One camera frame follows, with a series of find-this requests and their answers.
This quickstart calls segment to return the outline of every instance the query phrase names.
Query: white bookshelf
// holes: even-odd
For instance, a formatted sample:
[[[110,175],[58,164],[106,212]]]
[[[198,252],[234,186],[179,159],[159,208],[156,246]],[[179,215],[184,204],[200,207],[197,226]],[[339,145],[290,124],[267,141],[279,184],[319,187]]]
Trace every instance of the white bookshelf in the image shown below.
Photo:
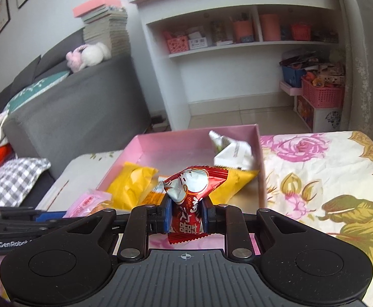
[[[320,46],[338,46],[338,44],[333,44],[330,42],[308,42],[308,41],[294,41],[294,40],[282,40],[276,42],[248,42],[244,44],[230,44],[224,46],[211,46],[200,49],[191,49],[189,51],[169,54],[170,58],[176,58],[178,56],[184,56],[189,54],[196,54],[208,51],[217,51],[219,49],[234,49],[238,47],[249,47],[249,46],[267,46],[267,45],[320,45]]]
[[[282,71],[279,66],[285,51],[303,45],[317,49],[336,44],[325,42],[278,41],[265,42],[259,22],[268,6],[313,8],[327,23],[327,15],[336,16],[336,29],[343,28],[338,0],[130,0],[137,5],[142,28],[151,56],[154,72],[162,94],[165,110],[172,130],[187,129],[191,117],[190,105],[219,107],[222,112],[225,100],[228,108],[244,106],[259,108],[257,103],[276,105],[281,95],[277,86]],[[244,8],[255,21],[256,42],[213,46],[169,54],[163,30],[177,22],[183,24],[201,20],[208,27],[205,13],[216,16],[232,9]]]

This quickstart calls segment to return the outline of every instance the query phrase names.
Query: teal pillow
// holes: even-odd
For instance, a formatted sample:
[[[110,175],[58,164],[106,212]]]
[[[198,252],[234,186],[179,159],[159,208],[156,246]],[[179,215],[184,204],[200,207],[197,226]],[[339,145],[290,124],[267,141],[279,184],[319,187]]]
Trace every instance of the teal pillow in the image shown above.
[[[8,102],[4,111],[8,110],[9,113],[12,113],[20,106],[32,100],[34,97],[37,97],[39,94],[43,93],[44,91],[50,89],[51,87],[63,81],[69,75],[69,73],[69,71],[55,73],[54,75],[46,77],[45,79],[33,83],[32,85],[29,85],[28,87],[20,91],[18,94],[16,94]]]

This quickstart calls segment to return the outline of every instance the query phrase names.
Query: floral bedsheet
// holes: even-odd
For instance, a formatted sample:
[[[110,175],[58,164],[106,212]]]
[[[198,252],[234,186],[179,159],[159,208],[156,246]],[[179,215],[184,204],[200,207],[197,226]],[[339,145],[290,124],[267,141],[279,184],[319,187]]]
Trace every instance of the floral bedsheet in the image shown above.
[[[373,142],[361,132],[261,137],[269,208],[363,250],[373,264]],[[373,307],[373,280],[364,297]]]

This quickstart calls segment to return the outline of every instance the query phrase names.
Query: red candy wrapper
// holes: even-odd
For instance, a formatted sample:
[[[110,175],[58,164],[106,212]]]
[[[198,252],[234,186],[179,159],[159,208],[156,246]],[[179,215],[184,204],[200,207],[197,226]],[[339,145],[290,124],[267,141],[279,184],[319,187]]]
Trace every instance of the red candy wrapper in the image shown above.
[[[219,167],[191,166],[163,181],[173,207],[168,240],[171,244],[207,236],[203,232],[198,202],[228,178],[228,170]]]

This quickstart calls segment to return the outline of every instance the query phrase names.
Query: pink book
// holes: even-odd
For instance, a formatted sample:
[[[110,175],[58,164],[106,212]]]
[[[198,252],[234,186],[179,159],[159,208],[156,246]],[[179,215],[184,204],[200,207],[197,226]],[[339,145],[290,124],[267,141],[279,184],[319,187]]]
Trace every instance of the pink book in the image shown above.
[[[107,6],[122,7],[120,0],[90,0],[73,9],[74,17],[81,17],[104,4]]]

